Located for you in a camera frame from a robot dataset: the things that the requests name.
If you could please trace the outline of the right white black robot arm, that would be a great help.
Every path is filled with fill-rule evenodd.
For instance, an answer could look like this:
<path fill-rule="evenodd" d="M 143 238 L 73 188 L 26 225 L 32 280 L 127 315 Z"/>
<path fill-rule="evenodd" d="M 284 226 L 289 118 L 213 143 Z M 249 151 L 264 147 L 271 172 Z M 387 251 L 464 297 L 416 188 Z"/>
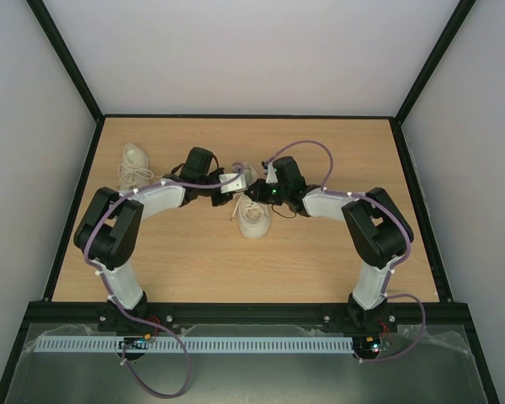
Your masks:
<path fill-rule="evenodd" d="M 359 281 L 351 295 L 356 305 L 350 309 L 350 319 L 359 329 L 371 328 L 380 319 L 377 306 L 387 298 L 387 285 L 395 267 L 409 258 L 412 228 L 383 188 L 344 193 L 308 184 L 293 157 L 281 157 L 266 168 L 267 177 L 256 180 L 246 190 L 251 200 L 287 205 L 297 215 L 347 225 L 362 260 Z"/>

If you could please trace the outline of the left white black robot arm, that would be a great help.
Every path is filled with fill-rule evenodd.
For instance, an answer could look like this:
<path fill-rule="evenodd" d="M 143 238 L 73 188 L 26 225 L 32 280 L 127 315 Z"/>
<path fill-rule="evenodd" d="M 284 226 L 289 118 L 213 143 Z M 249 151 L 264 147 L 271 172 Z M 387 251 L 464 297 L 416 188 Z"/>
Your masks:
<path fill-rule="evenodd" d="M 120 192 L 108 187 L 97 190 L 73 242 L 103 281 L 109 301 L 131 311 L 146 298 L 131 263 L 145 219 L 183 207 L 200 196 L 211 198 L 213 206 L 223 205 L 247 187 L 243 163 L 233 163 L 231 173 L 217 163 L 213 152 L 194 147 L 184 163 L 154 183 Z"/>

